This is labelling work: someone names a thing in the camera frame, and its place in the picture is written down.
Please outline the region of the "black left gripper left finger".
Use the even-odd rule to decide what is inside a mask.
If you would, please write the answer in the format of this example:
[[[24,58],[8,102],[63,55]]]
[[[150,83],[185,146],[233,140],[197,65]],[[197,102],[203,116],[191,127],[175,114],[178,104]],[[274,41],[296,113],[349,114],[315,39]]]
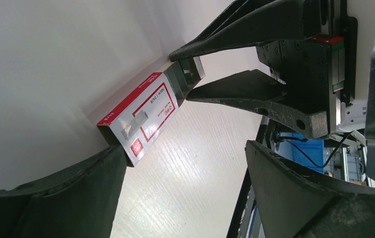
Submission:
[[[122,146],[0,190],[0,238],[108,238],[126,172]]]

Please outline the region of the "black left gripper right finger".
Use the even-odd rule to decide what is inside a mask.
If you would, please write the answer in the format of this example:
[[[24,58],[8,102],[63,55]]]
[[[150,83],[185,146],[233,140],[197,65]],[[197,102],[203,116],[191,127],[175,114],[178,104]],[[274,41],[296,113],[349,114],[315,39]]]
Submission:
[[[247,141],[251,183],[268,238],[375,238],[375,188],[332,178]]]

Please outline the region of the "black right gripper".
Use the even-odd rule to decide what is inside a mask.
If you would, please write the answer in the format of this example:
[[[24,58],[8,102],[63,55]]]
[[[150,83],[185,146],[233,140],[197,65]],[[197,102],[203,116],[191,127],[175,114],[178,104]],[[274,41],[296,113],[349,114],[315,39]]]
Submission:
[[[285,84],[246,70],[196,87],[186,99],[253,112],[317,139],[337,131],[341,105],[355,98],[357,39],[345,0],[236,0],[169,59],[263,43],[259,61]]]

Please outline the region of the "grey staple box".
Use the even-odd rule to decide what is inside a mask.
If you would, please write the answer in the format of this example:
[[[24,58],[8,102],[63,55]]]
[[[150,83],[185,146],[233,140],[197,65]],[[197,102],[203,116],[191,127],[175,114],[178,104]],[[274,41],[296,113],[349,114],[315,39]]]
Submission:
[[[169,79],[179,107],[186,99],[188,93],[205,76],[200,57],[171,62],[164,74]]]

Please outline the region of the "red white staple box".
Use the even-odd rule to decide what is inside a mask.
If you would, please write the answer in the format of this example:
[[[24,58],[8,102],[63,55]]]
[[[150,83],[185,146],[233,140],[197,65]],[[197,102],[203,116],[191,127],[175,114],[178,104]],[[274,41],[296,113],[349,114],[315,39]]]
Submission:
[[[97,127],[109,145],[119,144],[136,166],[177,113],[168,77],[154,72],[106,114]]]

